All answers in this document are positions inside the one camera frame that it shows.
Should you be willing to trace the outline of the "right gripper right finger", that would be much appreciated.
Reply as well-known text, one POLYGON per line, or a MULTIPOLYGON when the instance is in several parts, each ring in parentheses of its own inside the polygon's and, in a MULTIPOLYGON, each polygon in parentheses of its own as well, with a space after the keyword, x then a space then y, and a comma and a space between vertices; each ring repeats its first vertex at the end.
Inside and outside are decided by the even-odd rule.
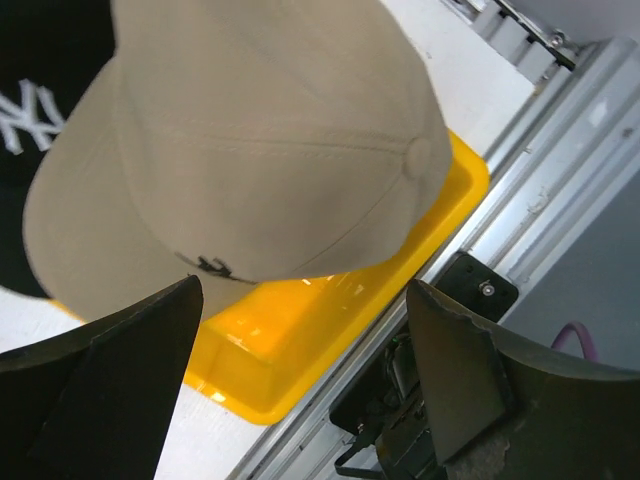
POLYGON ((451 479, 635 479, 639 374, 542 346, 410 282, 435 455, 451 479))

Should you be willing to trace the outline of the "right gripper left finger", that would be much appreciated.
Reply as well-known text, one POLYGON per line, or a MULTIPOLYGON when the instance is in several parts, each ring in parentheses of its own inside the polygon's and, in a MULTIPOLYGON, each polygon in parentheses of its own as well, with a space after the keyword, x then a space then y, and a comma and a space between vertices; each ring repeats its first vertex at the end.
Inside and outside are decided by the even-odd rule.
POLYGON ((189 276, 1 355, 4 479, 151 479, 199 329, 189 276))

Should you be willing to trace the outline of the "beige baseball cap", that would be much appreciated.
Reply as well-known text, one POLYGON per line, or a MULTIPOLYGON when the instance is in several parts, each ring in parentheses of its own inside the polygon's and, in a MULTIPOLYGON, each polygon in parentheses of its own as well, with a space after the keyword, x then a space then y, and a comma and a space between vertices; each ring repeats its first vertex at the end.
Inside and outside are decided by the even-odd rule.
POLYGON ((185 278, 259 285, 397 254, 451 169, 426 65, 379 1, 114 1, 115 50, 30 186, 29 265, 94 320, 185 278))

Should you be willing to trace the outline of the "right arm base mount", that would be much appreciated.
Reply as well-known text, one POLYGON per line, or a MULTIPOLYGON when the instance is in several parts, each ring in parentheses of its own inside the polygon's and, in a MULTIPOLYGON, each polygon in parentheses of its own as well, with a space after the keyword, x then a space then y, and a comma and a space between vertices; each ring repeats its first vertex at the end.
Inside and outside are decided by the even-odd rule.
MULTIPOLYGON (((513 283, 463 252, 431 284, 494 323, 519 297, 513 283)), ((447 477, 436 460, 407 319, 332 403, 329 418, 354 435, 334 461, 339 479, 447 477)))

